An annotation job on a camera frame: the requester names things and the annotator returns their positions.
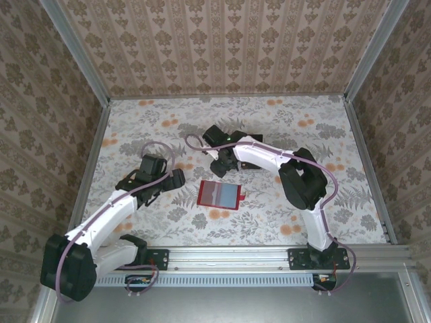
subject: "wire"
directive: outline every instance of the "wire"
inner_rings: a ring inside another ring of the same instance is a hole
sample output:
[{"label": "wire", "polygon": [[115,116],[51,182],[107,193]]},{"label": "wire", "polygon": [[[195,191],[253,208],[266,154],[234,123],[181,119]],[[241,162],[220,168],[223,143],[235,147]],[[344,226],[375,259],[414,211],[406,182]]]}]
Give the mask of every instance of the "wire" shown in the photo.
[{"label": "wire", "polygon": [[55,293],[57,295],[58,300],[63,303],[71,303],[72,301],[67,301],[66,299],[63,298],[63,296],[61,295],[61,290],[60,290],[60,281],[61,281],[61,270],[63,269],[63,265],[65,263],[65,259],[70,251],[70,249],[72,248],[72,246],[74,245],[74,243],[82,236],[85,234],[85,232],[91,227],[91,225],[99,218],[101,217],[107,210],[109,210],[112,205],[117,204],[119,201],[121,201],[123,198],[125,198],[126,196],[132,195],[133,193],[139,191],[139,190],[143,190],[145,188],[151,187],[153,185],[156,185],[158,183],[160,183],[161,181],[165,180],[171,173],[171,171],[173,171],[174,169],[174,165],[175,165],[175,154],[173,152],[173,150],[165,143],[162,143],[160,141],[150,141],[148,143],[146,143],[144,146],[142,146],[141,149],[141,157],[143,157],[143,151],[145,150],[145,148],[149,145],[161,145],[163,147],[166,148],[166,150],[168,151],[168,153],[171,155],[171,165],[169,168],[169,171],[166,172],[166,174],[164,174],[161,178],[158,178],[157,180],[139,186],[137,188],[134,188],[133,190],[131,190],[130,192],[126,192],[122,195],[120,195],[119,197],[117,197],[115,200],[113,200],[111,202],[111,204],[107,204],[103,209],[101,209],[99,212],[97,212],[97,214],[82,228],[82,230],[80,232],[77,233],[77,235],[75,237],[73,237],[73,239],[68,243],[68,245],[66,246],[65,250],[63,251],[63,253],[61,254],[60,257],[60,261],[59,261],[59,265],[57,267],[57,272],[56,272],[56,276],[55,276]]},{"label": "wire", "polygon": [[309,165],[312,165],[312,166],[317,167],[318,169],[324,171],[332,179],[332,181],[334,183],[334,191],[333,191],[333,193],[327,199],[325,199],[322,202],[322,204],[321,204],[321,215],[322,215],[323,226],[325,227],[325,233],[327,234],[327,236],[329,237],[329,239],[331,239],[333,242],[335,242],[338,246],[341,246],[342,248],[345,248],[347,251],[349,251],[352,254],[352,257],[353,257],[352,267],[350,269],[349,275],[347,276],[346,280],[339,287],[333,289],[330,292],[333,293],[333,292],[339,291],[341,288],[343,288],[347,284],[347,282],[352,277],[352,275],[353,275],[353,273],[355,271],[355,268],[356,268],[356,254],[355,254],[355,252],[350,247],[348,247],[345,244],[341,243],[340,241],[338,241],[337,239],[335,239],[329,233],[329,226],[328,226],[328,222],[327,222],[327,219],[326,219],[323,207],[337,196],[337,193],[338,193],[338,181],[335,178],[335,176],[327,168],[325,168],[324,166],[322,166],[322,165],[320,165],[320,164],[318,164],[318,163],[316,163],[316,162],[314,162],[312,160],[309,160],[309,159],[306,159],[306,158],[302,158],[302,157],[298,157],[298,156],[292,155],[291,153],[286,153],[285,151],[282,151],[281,149],[276,149],[276,148],[268,147],[266,145],[261,144],[258,141],[240,141],[240,142],[237,142],[237,143],[227,143],[225,145],[220,145],[220,146],[217,146],[217,147],[195,147],[195,146],[192,146],[189,143],[189,141],[188,141],[189,137],[196,138],[199,141],[199,143],[201,144],[201,146],[203,146],[202,140],[197,135],[192,134],[192,133],[186,135],[186,137],[184,138],[186,145],[189,148],[191,148],[193,150],[196,150],[196,151],[219,150],[219,149],[223,149],[223,148],[234,147],[234,146],[237,146],[237,145],[255,146],[255,147],[259,147],[261,149],[264,149],[266,151],[269,151],[271,153],[275,153],[277,155],[286,156],[286,157],[289,157],[289,158],[292,158],[292,159],[296,159],[296,160],[298,160],[300,162],[307,163]]},{"label": "wire", "polygon": [[332,272],[332,275],[335,276],[335,279],[337,279],[337,264],[334,261],[334,271]]},{"label": "wire", "polygon": [[[156,271],[156,277],[153,277],[153,279],[151,280],[151,282],[148,284],[148,286],[140,292],[135,293],[135,295],[139,296],[140,294],[144,294],[146,292],[148,292],[150,290],[151,287],[153,287],[153,285],[156,283],[156,281],[159,278],[159,268],[153,264],[139,264],[137,266],[121,266],[119,267],[119,269],[144,269],[144,268],[150,268],[153,271]],[[129,292],[129,296],[133,295],[133,292],[130,290],[130,284],[132,281],[137,281],[138,279],[141,279],[140,277],[130,277],[127,281],[127,285],[126,285],[126,290]]]}]

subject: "floral tablecloth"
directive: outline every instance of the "floral tablecloth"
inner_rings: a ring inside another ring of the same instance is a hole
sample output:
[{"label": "floral tablecloth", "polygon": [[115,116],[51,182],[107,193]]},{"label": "floral tablecloth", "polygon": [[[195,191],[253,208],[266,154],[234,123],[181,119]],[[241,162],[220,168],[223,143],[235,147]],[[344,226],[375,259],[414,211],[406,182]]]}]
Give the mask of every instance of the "floral tablecloth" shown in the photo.
[{"label": "floral tablecloth", "polygon": [[[140,165],[141,146],[152,140],[169,144],[186,184],[163,193],[116,228],[151,246],[305,244],[301,211],[284,196],[279,177],[265,170],[229,172],[223,179],[209,170],[211,157],[189,149],[183,137],[201,136],[211,125],[231,133],[263,134],[264,143],[282,149],[309,149],[335,174],[340,191],[327,206],[333,235],[351,244],[385,243],[362,162],[341,96],[286,96],[121,100],[111,113],[84,217],[112,193],[115,184]],[[150,153],[168,157],[162,147]],[[242,185],[237,211],[196,205],[201,180]],[[333,183],[327,187],[333,190]]]}]

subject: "patterned wall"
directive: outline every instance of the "patterned wall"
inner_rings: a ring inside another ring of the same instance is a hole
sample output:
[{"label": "patterned wall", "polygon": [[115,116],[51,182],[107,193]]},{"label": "patterned wall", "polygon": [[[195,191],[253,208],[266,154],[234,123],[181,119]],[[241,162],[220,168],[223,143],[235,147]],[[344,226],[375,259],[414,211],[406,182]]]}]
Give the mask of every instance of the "patterned wall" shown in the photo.
[{"label": "patterned wall", "polygon": [[60,0],[111,97],[343,92],[389,0]]},{"label": "patterned wall", "polygon": [[0,1],[0,322],[25,322],[101,107],[37,1]]},{"label": "patterned wall", "polygon": [[431,1],[411,0],[354,100],[401,243],[431,292]]}]

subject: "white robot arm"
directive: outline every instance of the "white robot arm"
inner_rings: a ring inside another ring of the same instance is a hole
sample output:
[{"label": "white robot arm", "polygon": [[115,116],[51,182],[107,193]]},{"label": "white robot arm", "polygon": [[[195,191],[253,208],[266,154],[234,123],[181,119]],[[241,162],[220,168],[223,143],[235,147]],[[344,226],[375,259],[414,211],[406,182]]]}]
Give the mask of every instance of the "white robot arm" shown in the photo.
[{"label": "white robot arm", "polygon": [[96,280],[105,274],[126,264],[145,264],[147,244],[137,237],[125,235],[114,244],[101,246],[106,244],[104,242],[114,229],[140,206],[147,207],[160,193],[184,185],[184,173],[178,169],[158,184],[139,190],[139,187],[165,176],[166,163],[165,159],[145,155],[141,167],[122,179],[109,199],[92,216],[64,236],[51,236],[45,246],[40,282],[55,289],[61,256],[71,242],[74,243],[62,264],[60,290],[75,301],[83,300]]},{"label": "white robot arm", "polygon": [[232,148],[208,151],[208,154],[215,159],[211,163],[211,170],[219,177],[223,177],[228,170],[238,169],[238,163],[248,162],[278,174],[286,198],[295,207],[304,210],[302,218],[307,228],[308,244],[318,252],[324,252],[330,247],[333,241],[325,231],[320,212],[322,198],[326,195],[326,177],[316,167],[282,155],[282,153],[297,155],[315,162],[308,150],[301,148],[296,152],[284,151],[260,143],[240,131],[235,131],[229,136],[215,125],[205,132],[203,139],[210,147],[235,142],[256,143],[256,145],[236,145]]}]

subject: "wallpaper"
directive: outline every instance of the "wallpaper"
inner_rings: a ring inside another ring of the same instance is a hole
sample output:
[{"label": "wallpaper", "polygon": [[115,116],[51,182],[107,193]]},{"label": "wallpaper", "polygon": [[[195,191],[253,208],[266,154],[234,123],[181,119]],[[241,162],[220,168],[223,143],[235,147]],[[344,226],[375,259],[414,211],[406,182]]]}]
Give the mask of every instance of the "wallpaper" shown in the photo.
[{"label": "wallpaper", "polygon": [[25,322],[101,107],[37,1],[0,1],[0,322]]},{"label": "wallpaper", "polygon": [[111,98],[341,93],[389,0],[60,0]]},{"label": "wallpaper", "polygon": [[[148,141],[169,144],[175,167],[183,169],[186,178],[182,188],[162,193],[126,219],[113,237],[130,233],[151,246],[306,243],[305,211],[289,203],[278,173],[231,171],[221,179],[209,169],[209,155],[185,145],[185,135],[201,136],[216,124],[227,133],[262,134],[264,143],[281,149],[310,150],[339,183],[339,194],[326,207],[332,234],[345,243],[386,243],[341,96],[115,100],[110,107],[86,217],[109,198],[119,180],[139,167],[141,147]],[[168,157],[163,147],[150,146],[147,152]],[[241,185],[246,198],[239,210],[196,205],[202,180]],[[327,192],[333,192],[332,182]]]},{"label": "wallpaper", "polygon": [[387,208],[431,292],[431,1],[411,0],[354,106]]}]

